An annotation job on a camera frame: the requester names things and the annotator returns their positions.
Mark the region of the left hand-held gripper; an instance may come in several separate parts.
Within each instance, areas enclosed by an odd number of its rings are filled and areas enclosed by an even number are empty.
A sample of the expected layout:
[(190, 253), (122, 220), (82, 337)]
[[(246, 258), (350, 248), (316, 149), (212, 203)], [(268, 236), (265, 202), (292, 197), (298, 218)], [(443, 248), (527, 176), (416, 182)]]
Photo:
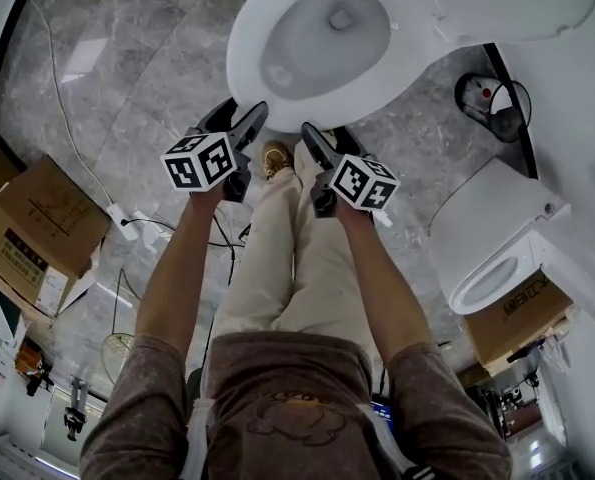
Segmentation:
[[(231, 129), (238, 108), (230, 97), (213, 108), (185, 137), (161, 155), (164, 171), (178, 192), (206, 193), (223, 184), (223, 198), (242, 202), (251, 174), (250, 159), (241, 153), (258, 136), (268, 118), (265, 101), (252, 107)], [(226, 133), (231, 129), (231, 140)]]

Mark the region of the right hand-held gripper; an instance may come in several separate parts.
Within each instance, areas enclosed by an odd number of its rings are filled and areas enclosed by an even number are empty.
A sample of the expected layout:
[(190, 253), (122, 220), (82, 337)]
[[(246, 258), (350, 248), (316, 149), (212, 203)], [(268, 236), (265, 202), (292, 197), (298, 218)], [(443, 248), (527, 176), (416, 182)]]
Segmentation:
[(334, 217), (341, 200), (358, 211), (383, 211), (400, 187), (400, 180), (385, 164), (369, 159), (375, 155), (348, 128), (334, 129), (335, 148), (321, 132), (309, 122), (301, 126), (306, 148), (324, 170), (311, 189), (315, 216)]

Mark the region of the person's right forearm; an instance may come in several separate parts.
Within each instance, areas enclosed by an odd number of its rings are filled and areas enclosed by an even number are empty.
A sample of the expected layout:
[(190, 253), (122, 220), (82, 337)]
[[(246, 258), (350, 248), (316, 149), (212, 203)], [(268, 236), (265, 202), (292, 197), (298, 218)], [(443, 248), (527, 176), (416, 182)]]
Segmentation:
[(371, 334), (388, 365), (406, 348), (431, 341), (428, 321), (370, 217), (344, 201), (337, 203), (336, 216), (347, 236)]

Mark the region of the white toilet with button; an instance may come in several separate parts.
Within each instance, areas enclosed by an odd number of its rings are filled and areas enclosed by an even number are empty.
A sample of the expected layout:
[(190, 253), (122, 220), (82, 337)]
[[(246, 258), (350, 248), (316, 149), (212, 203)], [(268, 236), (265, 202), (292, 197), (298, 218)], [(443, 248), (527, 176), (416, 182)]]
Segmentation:
[(451, 310), (479, 312), (542, 271), (595, 320), (595, 257), (570, 224), (559, 195), (491, 159), (430, 224), (429, 257)]

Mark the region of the white toilet lid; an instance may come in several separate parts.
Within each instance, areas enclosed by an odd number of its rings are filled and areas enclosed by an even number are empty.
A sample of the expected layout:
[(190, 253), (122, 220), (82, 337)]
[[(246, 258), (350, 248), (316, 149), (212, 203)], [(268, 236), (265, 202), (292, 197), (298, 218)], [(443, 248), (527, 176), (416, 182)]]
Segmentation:
[(594, 8), (595, 0), (428, 0), (435, 30), (455, 46), (553, 39)]

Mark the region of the person's left tan shoe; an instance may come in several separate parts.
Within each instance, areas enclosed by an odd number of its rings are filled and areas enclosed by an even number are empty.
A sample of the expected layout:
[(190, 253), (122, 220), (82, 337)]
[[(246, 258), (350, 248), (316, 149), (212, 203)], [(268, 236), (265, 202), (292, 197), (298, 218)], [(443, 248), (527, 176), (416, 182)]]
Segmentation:
[(293, 167), (293, 155), (281, 141), (268, 141), (262, 149), (262, 164), (267, 180), (271, 180), (281, 170)]

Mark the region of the person's cream trousers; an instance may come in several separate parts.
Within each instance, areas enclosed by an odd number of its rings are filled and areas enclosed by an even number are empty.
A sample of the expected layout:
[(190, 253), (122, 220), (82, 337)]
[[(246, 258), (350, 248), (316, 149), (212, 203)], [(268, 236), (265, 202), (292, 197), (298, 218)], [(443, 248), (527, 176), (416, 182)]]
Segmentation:
[(344, 229), (337, 218), (314, 214), (310, 190), (322, 169), (304, 143), (289, 149), (293, 167), (266, 181), (213, 334), (303, 332), (372, 353)]

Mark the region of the crumpled white paper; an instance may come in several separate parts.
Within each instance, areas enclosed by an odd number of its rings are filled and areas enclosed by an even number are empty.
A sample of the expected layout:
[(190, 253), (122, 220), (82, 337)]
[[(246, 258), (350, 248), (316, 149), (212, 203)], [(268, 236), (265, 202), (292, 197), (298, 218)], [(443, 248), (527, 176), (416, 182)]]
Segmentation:
[(141, 211), (135, 211), (133, 219), (143, 225), (142, 241), (147, 248), (153, 248), (159, 239), (169, 241), (174, 232), (170, 224), (149, 218)]

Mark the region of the white power strip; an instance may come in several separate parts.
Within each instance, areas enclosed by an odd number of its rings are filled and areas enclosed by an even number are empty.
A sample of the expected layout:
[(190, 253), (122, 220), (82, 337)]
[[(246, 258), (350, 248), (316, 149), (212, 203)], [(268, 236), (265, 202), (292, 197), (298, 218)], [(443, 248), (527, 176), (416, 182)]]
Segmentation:
[(106, 212), (127, 241), (135, 241), (139, 238), (137, 228), (130, 222), (125, 211), (118, 203), (108, 206)]

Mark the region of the white and red trash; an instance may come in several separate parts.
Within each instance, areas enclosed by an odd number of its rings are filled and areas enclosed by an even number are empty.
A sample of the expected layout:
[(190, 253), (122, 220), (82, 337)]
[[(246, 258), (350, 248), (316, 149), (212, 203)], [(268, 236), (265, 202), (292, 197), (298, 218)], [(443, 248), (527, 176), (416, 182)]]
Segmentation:
[(508, 90), (495, 78), (474, 76), (462, 94), (464, 109), (481, 115), (496, 114), (512, 106)]

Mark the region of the open cardboard box with labels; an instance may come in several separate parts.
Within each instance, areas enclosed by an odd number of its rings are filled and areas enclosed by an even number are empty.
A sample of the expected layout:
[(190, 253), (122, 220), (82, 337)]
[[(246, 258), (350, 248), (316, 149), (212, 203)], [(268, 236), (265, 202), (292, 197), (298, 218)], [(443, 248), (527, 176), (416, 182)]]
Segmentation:
[(109, 216), (47, 155), (0, 189), (0, 291), (53, 319), (95, 282)]

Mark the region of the person's brown printed shirt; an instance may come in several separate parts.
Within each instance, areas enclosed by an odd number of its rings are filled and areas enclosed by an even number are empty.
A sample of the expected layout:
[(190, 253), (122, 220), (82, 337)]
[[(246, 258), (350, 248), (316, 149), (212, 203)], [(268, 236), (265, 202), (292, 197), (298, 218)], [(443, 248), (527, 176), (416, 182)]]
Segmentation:
[(81, 479), (174, 479), (186, 463), (201, 480), (511, 478), (506, 444), (433, 344), (389, 363), (393, 430), (371, 408), (365, 354), (347, 340), (225, 335), (207, 370), (208, 421), (191, 441), (181, 356), (137, 337), (83, 445)]

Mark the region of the cardboard box with large print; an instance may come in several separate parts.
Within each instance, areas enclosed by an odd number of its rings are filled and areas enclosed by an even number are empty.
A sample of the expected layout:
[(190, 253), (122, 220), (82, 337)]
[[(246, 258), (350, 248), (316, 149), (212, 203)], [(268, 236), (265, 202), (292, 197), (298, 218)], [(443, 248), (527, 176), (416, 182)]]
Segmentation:
[(464, 317), (475, 356), (490, 376), (511, 367), (510, 357), (565, 318), (573, 301), (537, 271), (490, 306)]

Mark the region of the black device with blue screen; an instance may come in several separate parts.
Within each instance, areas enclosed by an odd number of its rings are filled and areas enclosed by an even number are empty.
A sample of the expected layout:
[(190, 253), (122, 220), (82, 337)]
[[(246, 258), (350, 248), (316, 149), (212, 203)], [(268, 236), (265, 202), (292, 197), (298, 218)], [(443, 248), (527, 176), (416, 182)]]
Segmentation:
[(371, 406), (373, 411), (386, 422), (388, 428), (393, 430), (394, 426), (389, 402), (386, 399), (377, 397), (371, 400)]

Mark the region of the black tripod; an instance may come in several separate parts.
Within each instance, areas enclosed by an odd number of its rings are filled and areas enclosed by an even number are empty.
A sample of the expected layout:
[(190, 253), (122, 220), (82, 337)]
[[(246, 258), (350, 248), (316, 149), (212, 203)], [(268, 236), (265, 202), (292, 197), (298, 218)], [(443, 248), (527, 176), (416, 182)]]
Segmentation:
[(67, 428), (67, 438), (75, 442), (76, 436), (82, 431), (87, 421), (86, 401), (89, 385), (78, 377), (74, 377), (71, 384), (70, 404), (64, 412), (64, 425)]

